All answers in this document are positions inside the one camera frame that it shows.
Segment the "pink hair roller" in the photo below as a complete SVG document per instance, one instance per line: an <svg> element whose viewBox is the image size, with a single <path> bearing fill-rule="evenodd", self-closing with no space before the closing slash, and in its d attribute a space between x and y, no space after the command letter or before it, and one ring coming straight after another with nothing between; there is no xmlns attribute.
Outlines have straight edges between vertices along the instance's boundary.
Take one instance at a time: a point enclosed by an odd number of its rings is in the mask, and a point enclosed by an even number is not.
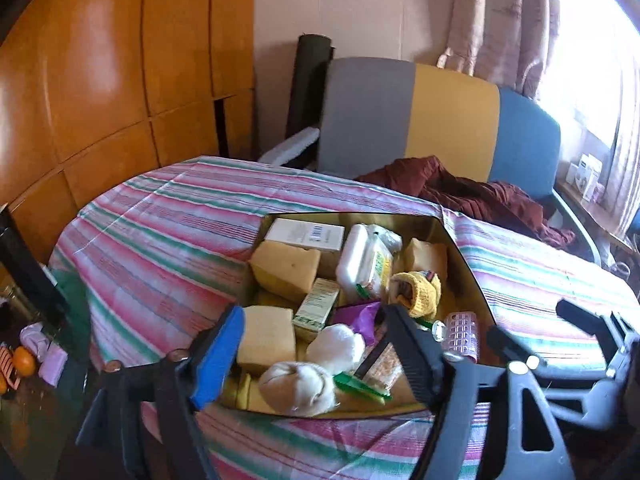
<svg viewBox="0 0 640 480"><path fill-rule="evenodd" d="M458 352L477 362L480 354L477 317L470 311L452 312L446 317L446 336L442 348Z"/></svg>

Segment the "yellow knitted item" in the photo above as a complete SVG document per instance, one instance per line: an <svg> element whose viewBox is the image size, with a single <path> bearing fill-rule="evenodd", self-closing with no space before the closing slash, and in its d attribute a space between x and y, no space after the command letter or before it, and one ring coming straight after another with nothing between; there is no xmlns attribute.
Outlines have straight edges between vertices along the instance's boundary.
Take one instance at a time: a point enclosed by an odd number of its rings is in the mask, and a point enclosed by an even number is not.
<svg viewBox="0 0 640 480"><path fill-rule="evenodd" d="M388 285L387 302L399 304L410 318L436 318L442 299L442 281L433 271L411 271L394 274Z"/></svg>

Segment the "packaged scrub sponge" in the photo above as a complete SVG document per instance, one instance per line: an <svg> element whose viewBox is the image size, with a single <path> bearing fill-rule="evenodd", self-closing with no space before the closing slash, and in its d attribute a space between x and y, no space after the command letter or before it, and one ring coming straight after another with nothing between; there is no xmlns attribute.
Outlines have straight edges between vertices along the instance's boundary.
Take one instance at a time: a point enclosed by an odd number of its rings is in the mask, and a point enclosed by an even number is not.
<svg viewBox="0 0 640 480"><path fill-rule="evenodd" d="M401 373L400 359L390 340L383 337L353 373L335 375L334 384L344 392L385 404L393 399L390 390Z"/></svg>

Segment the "pale yellow sponge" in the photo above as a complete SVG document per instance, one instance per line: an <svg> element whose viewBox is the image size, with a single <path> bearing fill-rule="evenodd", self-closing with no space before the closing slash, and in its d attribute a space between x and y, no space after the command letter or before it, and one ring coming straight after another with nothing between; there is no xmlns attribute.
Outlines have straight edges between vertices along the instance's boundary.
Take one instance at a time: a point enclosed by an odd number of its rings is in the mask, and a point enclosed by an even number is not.
<svg viewBox="0 0 640 480"><path fill-rule="evenodd" d="M273 364L296 360L291 309L246 307L244 321L244 332L236 355L236 362L244 372L262 374Z"/></svg>

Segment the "purple satin pouch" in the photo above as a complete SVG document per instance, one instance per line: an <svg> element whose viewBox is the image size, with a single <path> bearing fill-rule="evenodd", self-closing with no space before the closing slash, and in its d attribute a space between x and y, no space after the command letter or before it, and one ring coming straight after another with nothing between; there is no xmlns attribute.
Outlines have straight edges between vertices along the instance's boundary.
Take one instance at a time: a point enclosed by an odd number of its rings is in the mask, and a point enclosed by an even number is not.
<svg viewBox="0 0 640 480"><path fill-rule="evenodd" d="M344 324L348 326L354 333L362 336L366 346L370 346L376 341L375 319L380 307L379 301L372 301L367 304L354 304L338 308L332 315L331 325Z"/></svg>

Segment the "white wipes packet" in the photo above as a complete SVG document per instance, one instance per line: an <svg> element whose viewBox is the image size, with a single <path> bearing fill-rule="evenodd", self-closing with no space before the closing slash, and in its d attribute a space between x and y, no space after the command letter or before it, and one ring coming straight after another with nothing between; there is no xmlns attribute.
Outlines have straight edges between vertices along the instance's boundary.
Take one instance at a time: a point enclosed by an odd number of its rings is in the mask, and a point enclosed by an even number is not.
<svg viewBox="0 0 640 480"><path fill-rule="evenodd" d="M386 297L394 255L401 248L402 238L377 224L357 223L350 228L335 271L350 304Z"/></svg>

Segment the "gold metal tray box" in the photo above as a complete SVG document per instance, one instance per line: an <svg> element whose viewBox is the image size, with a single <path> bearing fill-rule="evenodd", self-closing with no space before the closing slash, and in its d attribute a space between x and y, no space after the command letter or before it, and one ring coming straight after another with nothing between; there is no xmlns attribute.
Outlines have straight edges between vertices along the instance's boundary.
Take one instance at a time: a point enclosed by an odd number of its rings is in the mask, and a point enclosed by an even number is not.
<svg viewBox="0 0 640 480"><path fill-rule="evenodd" d="M358 223L376 224L397 233L402 238L405 246L410 240L416 238L425 243L440 243L447 247L447 279L444 290L444 299L440 302L436 318L444 322L448 314L469 311L474 312L478 319L478 359L480 364L500 366L498 356L489 349L486 342L486 333L491 326L496 325L496 319L492 314L484 295L485 289L480 284L480 264L472 263L472 249L480 249L480 242L468 244L462 238L460 229L466 226L476 226L467 218L447 217L445 223L437 216L417 216L416 214L382 214L382 212L312 212L311 214L298 214L286 212L285 214L267 214L262 219L255 243L255 249L267 236L268 231L277 219L282 218L291 221L306 221L311 223L330 224L331 226L344 226L346 240L348 231ZM268 292L261 292L254 279L253 271L246 270L244 275L245 289L243 290L243 307L251 301L267 299ZM248 411L252 413L281 416L273 411L262 400L258 393L258 376L246 374L239 367L230 372L224 390L221 393L221 403L225 408L232 410ZM338 390L337 399L340 406L337 411L320 415L320 418L337 419L363 419L386 417L399 414L410 414L426 410L426 406L420 404L412 396L405 376L401 376L390 389L392 397L381 402L367 400L363 396L341 392Z"/></svg>

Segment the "green white slim carton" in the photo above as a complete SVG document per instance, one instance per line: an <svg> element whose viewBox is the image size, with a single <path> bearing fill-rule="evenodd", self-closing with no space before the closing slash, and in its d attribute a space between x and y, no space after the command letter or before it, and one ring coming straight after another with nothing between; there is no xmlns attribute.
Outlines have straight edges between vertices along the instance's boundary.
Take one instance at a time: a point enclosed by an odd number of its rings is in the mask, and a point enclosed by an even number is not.
<svg viewBox="0 0 640 480"><path fill-rule="evenodd" d="M292 324L297 338L311 342L318 336L326 327L340 291L337 282L325 278L314 281L311 291L293 316Z"/></svg>

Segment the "orange-tan sponge block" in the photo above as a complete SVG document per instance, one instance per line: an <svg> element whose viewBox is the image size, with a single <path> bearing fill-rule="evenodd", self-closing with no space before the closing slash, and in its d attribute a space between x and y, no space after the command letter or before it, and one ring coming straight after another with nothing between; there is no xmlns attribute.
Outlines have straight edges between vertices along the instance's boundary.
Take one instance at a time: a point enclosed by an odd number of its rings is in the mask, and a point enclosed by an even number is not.
<svg viewBox="0 0 640 480"><path fill-rule="evenodd" d="M264 240L248 263L261 288L300 304L312 289L320 257L318 249Z"/></svg>

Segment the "white pink small packet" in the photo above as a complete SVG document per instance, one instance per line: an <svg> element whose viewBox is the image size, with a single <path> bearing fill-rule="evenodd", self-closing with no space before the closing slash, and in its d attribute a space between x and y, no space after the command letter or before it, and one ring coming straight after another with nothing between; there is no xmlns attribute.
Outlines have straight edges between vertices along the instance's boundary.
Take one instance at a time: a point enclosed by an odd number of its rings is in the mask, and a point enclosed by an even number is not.
<svg viewBox="0 0 640 480"><path fill-rule="evenodd" d="M48 385L56 388L64 372L68 355L57 344L51 344L39 367L38 375Z"/></svg>

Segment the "green glass side table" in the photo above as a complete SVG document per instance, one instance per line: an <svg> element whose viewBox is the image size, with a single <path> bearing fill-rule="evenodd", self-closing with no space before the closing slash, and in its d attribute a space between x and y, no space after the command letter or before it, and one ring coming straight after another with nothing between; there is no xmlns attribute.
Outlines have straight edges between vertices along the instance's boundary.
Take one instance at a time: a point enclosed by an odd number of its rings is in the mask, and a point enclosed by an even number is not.
<svg viewBox="0 0 640 480"><path fill-rule="evenodd" d="M52 479L67 438L76 430L90 375L90 309L77 273L55 269L67 301L65 320L46 334L68 354L56 386L37 375L1 398L1 446L25 479Z"/></svg>

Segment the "wooden side desk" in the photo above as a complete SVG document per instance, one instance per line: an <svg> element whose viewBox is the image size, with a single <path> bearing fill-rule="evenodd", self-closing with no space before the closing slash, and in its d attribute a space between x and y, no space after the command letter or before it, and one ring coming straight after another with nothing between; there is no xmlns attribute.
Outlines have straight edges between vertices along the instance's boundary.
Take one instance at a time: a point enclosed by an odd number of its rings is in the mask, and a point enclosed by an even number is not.
<svg viewBox="0 0 640 480"><path fill-rule="evenodd" d="M628 236L614 234L614 222L608 212L595 203L583 200L564 180L557 180L556 192L567 202L593 241L600 257L600 265L608 269L614 262L639 263L639 252Z"/></svg>

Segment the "orange fruit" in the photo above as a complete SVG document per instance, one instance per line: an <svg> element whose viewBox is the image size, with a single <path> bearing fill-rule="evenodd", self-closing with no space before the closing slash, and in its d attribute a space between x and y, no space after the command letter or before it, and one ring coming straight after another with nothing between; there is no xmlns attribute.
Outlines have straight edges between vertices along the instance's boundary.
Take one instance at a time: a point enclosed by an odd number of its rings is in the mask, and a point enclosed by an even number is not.
<svg viewBox="0 0 640 480"><path fill-rule="evenodd" d="M37 370L36 358L25 347L17 347L14 350L12 362L21 377L30 377Z"/></svg>

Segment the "dark red garment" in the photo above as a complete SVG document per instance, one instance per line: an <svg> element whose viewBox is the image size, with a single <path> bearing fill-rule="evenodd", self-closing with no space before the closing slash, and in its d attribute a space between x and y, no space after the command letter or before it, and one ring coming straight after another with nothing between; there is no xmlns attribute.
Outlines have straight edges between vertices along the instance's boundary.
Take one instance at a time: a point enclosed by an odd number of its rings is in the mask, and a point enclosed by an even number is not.
<svg viewBox="0 0 640 480"><path fill-rule="evenodd" d="M574 231L550 226L544 206L518 186L456 177L434 155L396 159L356 180L428 200L554 248L569 248L576 240Z"/></svg>

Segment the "white boxes on desk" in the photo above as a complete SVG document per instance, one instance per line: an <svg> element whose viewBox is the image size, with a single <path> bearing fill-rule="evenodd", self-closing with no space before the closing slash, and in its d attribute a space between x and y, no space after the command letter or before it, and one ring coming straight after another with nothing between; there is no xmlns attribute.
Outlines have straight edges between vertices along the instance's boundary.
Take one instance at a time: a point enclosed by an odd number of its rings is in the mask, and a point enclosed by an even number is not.
<svg viewBox="0 0 640 480"><path fill-rule="evenodd" d="M602 171L602 162L591 154L582 154L578 164L570 164L565 181L583 200L592 200Z"/></svg>

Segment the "striped pink green bedspread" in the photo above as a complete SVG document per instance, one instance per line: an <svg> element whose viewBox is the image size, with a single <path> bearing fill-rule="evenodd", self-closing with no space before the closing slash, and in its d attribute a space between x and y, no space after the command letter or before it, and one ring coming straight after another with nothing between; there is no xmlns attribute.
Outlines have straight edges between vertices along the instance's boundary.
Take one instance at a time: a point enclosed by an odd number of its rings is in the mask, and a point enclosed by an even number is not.
<svg viewBox="0 0 640 480"><path fill-rule="evenodd" d="M631 288L600 266L524 235L386 188L201 156L129 179L88 203L62 232L51 270L85 283L96 364L154 362L190 344L241 288L262 218L372 211L467 218L496 321L555 365L597 368L598 344L555 314L567 299L637 323ZM405 479L431 429L426 413L285 419L211 405L198 415L225 479Z"/></svg>

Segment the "white barcode carton box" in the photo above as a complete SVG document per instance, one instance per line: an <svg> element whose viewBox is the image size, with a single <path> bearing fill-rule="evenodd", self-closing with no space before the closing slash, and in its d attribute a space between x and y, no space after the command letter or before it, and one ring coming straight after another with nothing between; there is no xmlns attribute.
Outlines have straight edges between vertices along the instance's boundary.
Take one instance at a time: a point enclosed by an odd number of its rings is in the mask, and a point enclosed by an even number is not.
<svg viewBox="0 0 640 480"><path fill-rule="evenodd" d="M344 236L344 226L277 218L272 222L264 240L317 249L320 252L340 252Z"/></svg>

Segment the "grey yellow blue chair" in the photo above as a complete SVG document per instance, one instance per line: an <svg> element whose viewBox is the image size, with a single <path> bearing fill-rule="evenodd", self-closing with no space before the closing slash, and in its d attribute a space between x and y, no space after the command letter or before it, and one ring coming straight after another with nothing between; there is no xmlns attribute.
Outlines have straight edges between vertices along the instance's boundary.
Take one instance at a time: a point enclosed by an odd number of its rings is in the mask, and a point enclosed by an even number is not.
<svg viewBox="0 0 640 480"><path fill-rule="evenodd" d="M559 124L514 90L435 66L338 58L328 66L316 123L259 160L284 166L316 148L319 172L352 179L396 159L434 155L456 177L517 186L575 233L576 255L600 263L555 191L560 147Z"/></svg>

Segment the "pink patterned curtain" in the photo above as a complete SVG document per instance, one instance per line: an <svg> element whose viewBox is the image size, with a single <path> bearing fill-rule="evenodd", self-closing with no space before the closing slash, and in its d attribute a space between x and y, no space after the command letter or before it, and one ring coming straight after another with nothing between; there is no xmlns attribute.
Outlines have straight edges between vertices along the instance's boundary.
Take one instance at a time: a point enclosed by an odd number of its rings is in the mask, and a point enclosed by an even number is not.
<svg viewBox="0 0 640 480"><path fill-rule="evenodd" d="M454 0L437 66L535 99L559 22L560 0Z"/></svg>

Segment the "black rolled mat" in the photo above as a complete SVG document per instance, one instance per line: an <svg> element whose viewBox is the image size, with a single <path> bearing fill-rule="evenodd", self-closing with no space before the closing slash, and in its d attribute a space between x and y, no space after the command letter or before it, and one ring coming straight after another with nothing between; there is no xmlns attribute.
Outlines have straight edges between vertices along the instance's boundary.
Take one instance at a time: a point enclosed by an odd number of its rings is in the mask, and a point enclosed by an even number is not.
<svg viewBox="0 0 640 480"><path fill-rule="evenodd" d="M327 36L305 34L298 37L285 137L317 125L322 113L326 72L334 55Z"/></svg>

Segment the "orange wooden headboard panels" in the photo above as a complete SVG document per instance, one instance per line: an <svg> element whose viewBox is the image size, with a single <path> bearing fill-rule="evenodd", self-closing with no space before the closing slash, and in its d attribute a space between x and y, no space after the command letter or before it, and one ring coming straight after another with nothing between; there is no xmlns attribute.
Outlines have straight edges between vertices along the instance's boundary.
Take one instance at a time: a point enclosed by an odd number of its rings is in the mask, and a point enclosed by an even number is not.
<svg viewBox="0 0 640 480"><path fill-rule="evenodd" d="M30 0L1 46L1 201L47 261L125 180L249 158L254 0Z"/></svg>

